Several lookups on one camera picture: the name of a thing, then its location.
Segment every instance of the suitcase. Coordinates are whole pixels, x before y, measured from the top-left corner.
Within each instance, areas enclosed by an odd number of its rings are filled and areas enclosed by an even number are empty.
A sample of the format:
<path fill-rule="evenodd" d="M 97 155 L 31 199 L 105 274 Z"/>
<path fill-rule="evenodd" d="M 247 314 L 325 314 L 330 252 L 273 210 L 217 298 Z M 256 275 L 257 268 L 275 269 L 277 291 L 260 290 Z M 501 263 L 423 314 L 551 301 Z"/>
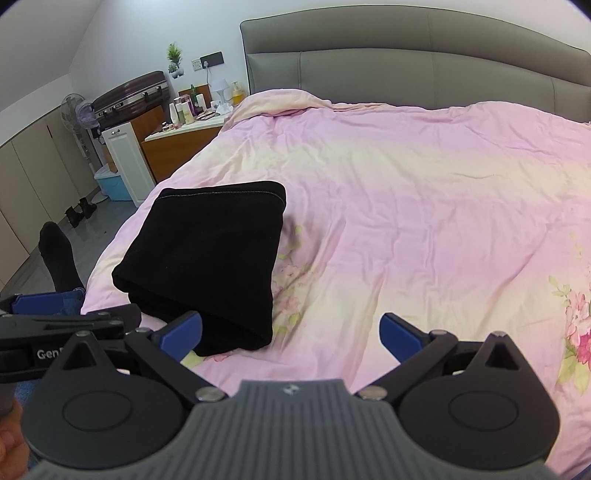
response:
<path fill-rule="evenodd" d="M 100 128 L 120 125 L 162 105 L 168 110 L 170 91 L 164 72 L 152 72 L 119 85 L 92 102 Z"/>

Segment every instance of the black sock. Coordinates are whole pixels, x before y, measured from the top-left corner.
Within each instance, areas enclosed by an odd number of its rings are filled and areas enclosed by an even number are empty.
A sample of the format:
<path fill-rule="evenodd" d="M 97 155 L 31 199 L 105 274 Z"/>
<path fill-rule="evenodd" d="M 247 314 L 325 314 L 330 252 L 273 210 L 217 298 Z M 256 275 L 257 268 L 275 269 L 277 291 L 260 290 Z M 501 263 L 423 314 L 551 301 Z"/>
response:
<path fill-rule="evenodd" d="M 39 253 L 49 270 L 57 292 L 84 287 L 72 254 L 68 237 L 54 222 L 47 222 L 39 232 Z"/>

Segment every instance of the upholstered headboard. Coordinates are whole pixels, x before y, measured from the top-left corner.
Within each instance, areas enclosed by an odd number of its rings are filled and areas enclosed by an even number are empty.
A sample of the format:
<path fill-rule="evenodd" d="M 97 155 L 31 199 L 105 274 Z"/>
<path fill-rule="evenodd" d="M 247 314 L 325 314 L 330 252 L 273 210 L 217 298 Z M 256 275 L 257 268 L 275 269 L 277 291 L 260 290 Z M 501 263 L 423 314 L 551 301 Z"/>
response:
<path fill-rule="evenodd" d="M 501 20 L 372 5 L 247 20 L 241 31 L 251 93 L 427 109 L 504 100 L 591 120 L 591 55 Z"/>

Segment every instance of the suitcase handle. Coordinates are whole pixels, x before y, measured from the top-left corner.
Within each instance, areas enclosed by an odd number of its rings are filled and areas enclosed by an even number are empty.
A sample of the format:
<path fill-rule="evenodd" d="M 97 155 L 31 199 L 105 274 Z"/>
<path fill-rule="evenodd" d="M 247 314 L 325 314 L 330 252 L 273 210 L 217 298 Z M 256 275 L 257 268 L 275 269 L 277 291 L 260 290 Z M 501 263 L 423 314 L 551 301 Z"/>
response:
<path fill-rule="evenodd" d="M 148 92 L 144 93 L 144 100 L 146 101 L 146 103 L 149 103 L 158 97 L 162 98 L 162 87 L 158 87 L 156 89 L 156 92 L 152 96 L 150 96 L 150 94 Z"/>

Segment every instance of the ridged surface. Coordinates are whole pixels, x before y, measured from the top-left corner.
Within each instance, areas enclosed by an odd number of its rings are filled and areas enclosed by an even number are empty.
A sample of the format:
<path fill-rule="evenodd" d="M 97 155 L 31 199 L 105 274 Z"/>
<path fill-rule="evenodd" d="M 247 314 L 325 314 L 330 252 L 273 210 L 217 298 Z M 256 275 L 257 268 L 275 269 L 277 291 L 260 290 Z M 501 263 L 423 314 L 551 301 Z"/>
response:
<path fill-rule="evenodd" d="M 290 395 L 285 392 L 299 390 Z M 26 480 L 556 479 L 543 464 L 476 472 L 416 447 L 391 407 L 352 397 L 341 380 L 243 382 L 238 394 L 194 408 L 156 455 L 125 468 L 67 470 L 43 462 Z"/>

